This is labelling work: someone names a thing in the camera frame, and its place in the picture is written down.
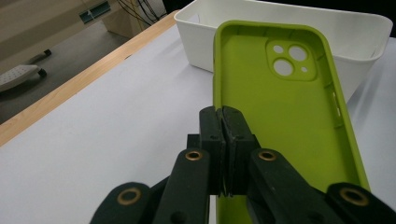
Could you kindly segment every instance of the floor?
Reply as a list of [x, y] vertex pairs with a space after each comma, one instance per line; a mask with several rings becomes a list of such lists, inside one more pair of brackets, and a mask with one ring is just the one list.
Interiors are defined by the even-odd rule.
[[67, 80], [94, 64], [129, 38], [109, 32], [102, 21], [87, 27], [26, 63], [47, 71], [46, 77], [33, 76], [21, 85], [0, 92], [0, 124], [11, 119]]

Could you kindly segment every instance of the white table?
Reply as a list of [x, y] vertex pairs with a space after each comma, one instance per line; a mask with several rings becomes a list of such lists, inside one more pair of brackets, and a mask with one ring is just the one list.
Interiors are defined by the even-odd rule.
[[[395, 60], [391, 38], [348, 103], [372, 191], [393, 209]], [[174, 25], [0, 148], [0, 223], [89, 223], [116, 186], [170, 175], [209, 105], [212, 74], [189, 65]]]

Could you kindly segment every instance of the green phone case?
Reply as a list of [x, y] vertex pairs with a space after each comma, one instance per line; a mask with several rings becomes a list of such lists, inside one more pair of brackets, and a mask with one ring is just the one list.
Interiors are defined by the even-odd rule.
[[[214, 40], [214, 106], [240, 110], [262, 147], [282, 153], [313, 187], [369, 189], [331, 50], [297, 24], [226, 21]], [[247, 223], [218, 201], [219, 223]], [[237, 203], [236, 210], [246, 209]]]

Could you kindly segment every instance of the wooden table edge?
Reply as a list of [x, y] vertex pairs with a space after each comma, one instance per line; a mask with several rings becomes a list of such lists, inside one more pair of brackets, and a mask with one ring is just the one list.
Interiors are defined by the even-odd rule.
[[154, 23], [139, 35], [133, 37], [107, 56], [94, 63], [62, 86], [50, 92], [21, 113], [15, 115], [0, 125], [0, 147], [14, 138], [32, 124], [46, 116], [50, 111], [64, 103], [73, 95], [94, 82], [97, 78], [121, 63], [128, 56], [138, 52], [152, 40], [176, 24], [174, 19], [177, 11], [172, 12], [160, 21]]

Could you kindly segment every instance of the screw hole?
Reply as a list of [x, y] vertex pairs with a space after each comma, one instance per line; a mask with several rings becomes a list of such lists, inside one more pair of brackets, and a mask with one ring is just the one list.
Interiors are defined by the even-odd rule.
[[202, 153], [199, 151], [191, 151], [186, 153], [186, 159], [189, 161], [198, 161], [202, 158]]
[[261, 151], [259, 153], [259, 157], [265, 161], [274, 161], [276, 160], [276, 154], [271, 151]]
[[117, 197], [117, 202], [122, 205], [130, 205], [139, 201], [142, 193], [137, 188], [125, 189]]
[[369, 204], [367, 196], [356, 189], [343, 188], [340, 190], [340, 195], [345, 201], [357, 206], [366, 206]]

